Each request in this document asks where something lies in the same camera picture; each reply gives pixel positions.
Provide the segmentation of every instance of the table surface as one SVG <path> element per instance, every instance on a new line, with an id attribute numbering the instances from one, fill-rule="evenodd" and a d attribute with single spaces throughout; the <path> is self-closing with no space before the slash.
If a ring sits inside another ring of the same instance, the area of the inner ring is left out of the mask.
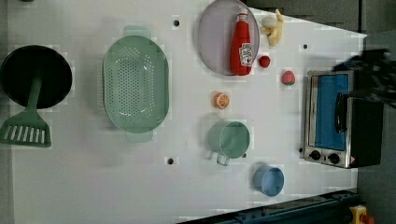
<path id="1" fill-rule="evenodd" d="M 364 35 L 285 17 L 276 47 L 261 37 L 259 55 L 270 56 L 270 67 L 255 62 L 251 75 L 226 77 L 211 72 L 197 51 L 200 15 L 210 2 L 8 1 L 9 51 L 52 47 L 74 76 L 66 99 L 40 110 L 51 127 L 52 147 L 12 147 L 16 224 L 175 223 L 356 188 L 357 169 L 304 161 L 298 149 L 306 72 L 328 70 L 359 54 Z M 253 12 L 257 21 L 273 15 Z M 180 20 L 177 28 L 174 19 Z M 108 119 L 102 88 L 106 51 L 131 24 L 150 29 L 171 70 L 169 114 L 153 141 L 138 145 Z M 296 76 L 291 87 L 280 82 L 286 70 Z M 216 91 L 231 97 L 223 111 L 210 104 Z M 11 115 L 21 110 L 10 102 Z M 206 141 L 220 119 L 241 120 L 252 133 L 247 157 L 227 167 L 216 164 Z M 168 165 L 168 158 L 176 163 Z M 284 172 L 285 186 L 274 198 L 252 187 L 261 164 Z"/>

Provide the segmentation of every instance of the green mug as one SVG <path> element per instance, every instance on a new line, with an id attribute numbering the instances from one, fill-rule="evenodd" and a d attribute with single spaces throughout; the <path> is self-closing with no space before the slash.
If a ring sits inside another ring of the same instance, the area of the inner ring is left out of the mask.
<path id="1" fill-rule="evenodd" d="M 209 131 L 209 144 L 217 152 L 217 162 L 227 166 L 230 159 L 237 159 L 248 151 L 250 134 L 247 126 L 238 121 L 222 120 L 217 122 Z"/>

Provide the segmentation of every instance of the oven knob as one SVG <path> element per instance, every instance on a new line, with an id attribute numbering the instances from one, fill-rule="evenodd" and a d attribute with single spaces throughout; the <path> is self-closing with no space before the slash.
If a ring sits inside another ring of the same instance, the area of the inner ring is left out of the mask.
<path id="1" fill-rule="evenodd" d="M 309 154 L 309 157 L 311 157 L 314 161 L 318 161 L 320 159 L 320 153 L 316 150 L 313 150 L 311 154 Z"/>
<path id="2" fill-rule="evenodd" d="M 340 162 L 340 157 L 335 153 L 331 154 L 327 158 L 330 160 L 332 164 L 337 164 L 338 162 Z"/>

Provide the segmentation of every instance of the black pot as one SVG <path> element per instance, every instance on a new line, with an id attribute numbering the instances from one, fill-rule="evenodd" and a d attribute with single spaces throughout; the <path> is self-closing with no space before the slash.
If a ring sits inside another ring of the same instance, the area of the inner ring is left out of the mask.
<path id="1" fill-rule="evenodd" d="M 37 69 L 42 75 L 37 108 L 59 104 L 70 92 L 72 71 L 61 54 L 43 46 L 22 47 L 6 57 L 0 70 L 5 93 L 17 104 L 26 106 Z"/>

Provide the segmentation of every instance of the red ketchup bottle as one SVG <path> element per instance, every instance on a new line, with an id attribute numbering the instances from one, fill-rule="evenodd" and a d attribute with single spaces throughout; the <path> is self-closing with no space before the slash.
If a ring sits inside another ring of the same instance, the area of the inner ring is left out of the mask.
<path id="1" fill-rule="evenodd" d="M 235 75 L 245 76 L 250 73 L 252 63 L 248 10 L 242 8 L 236 19 L 235 32 L 233 33 L 230 53 L 231 71 Z"/>

